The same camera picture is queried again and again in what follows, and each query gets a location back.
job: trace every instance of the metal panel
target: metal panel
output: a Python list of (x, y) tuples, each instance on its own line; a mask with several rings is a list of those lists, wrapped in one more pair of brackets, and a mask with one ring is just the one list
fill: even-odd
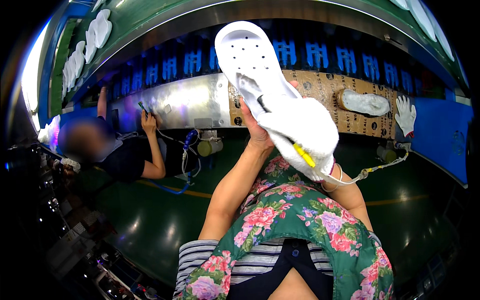
[(153, 17), (148, 21), (149, 26), (139, 26), (96, 60), (97, 64), (85, 74), (83, 86), (79, 86), (72, 100), (78, 101), (86, 92), (87, 86), (95, 84), (124, 61), (170, 38), (216, 24), (269, 18), (326, 22), (385, 39), (421, 61), (457, 94), (463, 96), (462, 90), (469, 93), (460, 75), (457, 76), (460, 74), (457, 61), (451, 62), (439, 50), (439, 45), (425, 37), (409, 12), (399, 17), (380, 4), (357, 0), (215, 2), (188, 1)]
[(162, 118), (161, 129), (231, 127), (228, 80), (222, 73), (162, 84), (115, 102), (121, 132), (141, 129), (140, 101)]

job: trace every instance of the wire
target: wire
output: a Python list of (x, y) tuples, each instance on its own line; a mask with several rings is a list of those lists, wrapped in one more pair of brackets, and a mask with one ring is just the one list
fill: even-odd
[(403, 156), (402, 158), (397, 158), (396, 160), (394, 160), (391, 163), (386, 164), (386, 165), (376, 166), (376, 167), (372, 167), (372, 168), (365, 168), (360, 172), (360, 174), (357, 177), (355, 177), (354, 179), (349, 180), (349, 181), (341, 181), (341, 180), (338, 180), (337, 178), (333, 177), (332, 175), (325, 175), (325, 174), (323, 174), (322, 172), (319, 172), (319, 171), (316, 171), (316, 172), (319, 173), (320, 176), (323, 176), (324, 180), (328, 183), (336, 184), (336, 185), (339, 185), (339, 186), (349, 185), (349, 184), (355, 183), (359, 180), (367, 178), (368, 173), (372, 173), (372, 172), (374, 172), (378, 169), (383, 169), (383, 168), (386, 168), (386, 167), (389, 167), (389, 166), (396, 165), (399, 162), (406, 160), (407, 157), (408, 157), (408, 149), (405, 149), (405, 148), (403, 148), (403, 149), (406, 151), (406, 153), (405, 153), (405, 156)]
[[(169, 136), (164, 135), (164, 134), (160, 131), (160, 129), (157, 128), (156, 130), (157, 130), (158, 133), (160, 133), (162, 136), (164, 136), (164, 137), (166, 137), (166, 138), (168, 138), (168, 139), (171, 139), (172, 141), (179, 142), (179, 143), (182, 144), (182, 145), (185, 145), (184, 142), (177, 141), (177, 140), (175, 140), (175, 139), (173, 139), (173, 138), (171, 138), (171, 137), (169, 137)], [(196, 128), (195, 128), (195, 130), (197, 130), (197, 139), (195, 140), (194, 143), (191, 143), (192, 145), (195, 144), (195, 143), (198, 141), (198, 139), (201, 139), (201, 138), (200, 138), (200, 132), (199, 132), (199, 130), (196, 129)], [(200, 170), (202, 169), (202, 163), (200, 162), (200, 158), (198, 157), (198, 154), (195, 152), (195, 150), (193, 150), (192, 147), (190, 147), (190, 146), (188, 146), (188, 149), (190, 149), (190, 151), (192, 151), (192, 152), (197, 156), (197, 159), (198, 159), (198, 171), (195, 173), (195, 175), (192, 175), (192, 177), (196, 177), (196, 176), (198, 175), (198, 173), (200, 173)], [(183, 157), (182, 157), (182, 162), (181, 162), (181, 171), (182, 171), (182, 173), (183, 173), (184, 176), (188, 177), (187, 173), (185, 173), (185, 167), (186, 167), (186, 166), (185, 166), (185, 159), (187, 159), (187, 161), (188, 161), (188, 153), (187, 153), (186, 150), (183, 151)]]

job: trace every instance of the floral apron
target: floral apron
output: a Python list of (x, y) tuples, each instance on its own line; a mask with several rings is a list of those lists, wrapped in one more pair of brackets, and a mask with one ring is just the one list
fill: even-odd
[(281, 237), (322, 247), (333, 268), (334, 300), (391, 297), (392, 266), (365, 225), (282, 156), (259, 174), (240, 213), (212, 256), (189, 275), (179, 299), (226, 299), (235, 262), (253, 246)]

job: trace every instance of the woman's hand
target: woman's hand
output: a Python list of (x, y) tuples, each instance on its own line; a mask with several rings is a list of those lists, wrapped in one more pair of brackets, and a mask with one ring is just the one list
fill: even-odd
[(145, 117), (145, 110), (142, 109), (142, 128), (145, 130), (147, 136), (156, 134), (156, 121), (151, 113), (148, 113), (148, 118)]
[[(297, 88), (299, 85), (298, 81), (289, 81), (288, 83), (290, 83), (294, 88)], [(258, 125), (257, 121), (252, 116), (250, 109), (245, 102), (243, 102), (243, 98), (240, 98), (240, 109), (243, 114), (245, 126), (247, 126), (248, 131), (250, 132), (249, 144), (259, 147), (260, 149), (273, 148), (274, 144), (272, 140), (270, 140), (267, 131)]]

